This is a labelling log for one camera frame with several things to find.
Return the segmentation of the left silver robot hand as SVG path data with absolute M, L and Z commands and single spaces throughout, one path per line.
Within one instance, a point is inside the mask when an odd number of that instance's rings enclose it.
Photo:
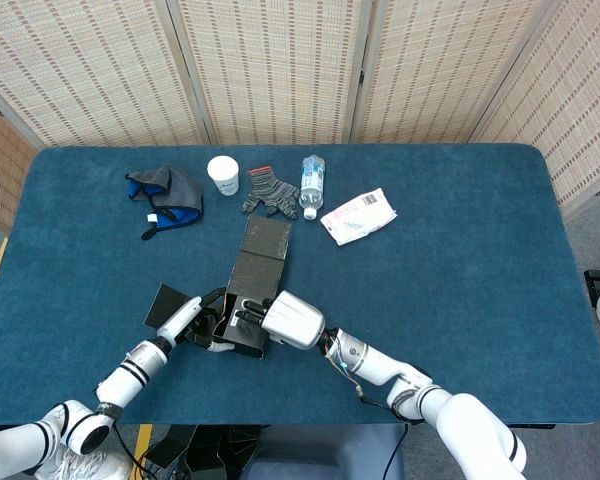
M 216 303 L 225 293 L 221 287 L 188 299 L 157 329 L 157 336 L 167 340 L 172 348 L 187 341 L 213 353 L 234 350 L 234 344 L 216 341 L 213 336 L 223 312 Z

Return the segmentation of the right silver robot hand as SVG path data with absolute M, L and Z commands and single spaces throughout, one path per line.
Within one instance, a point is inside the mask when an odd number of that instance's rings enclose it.
M 261 303 L 243 300 L 235 317 L 260 327 L 272 340 L 300 350 L 316 346 L 325 328 L 320 310 L 286 290 Z

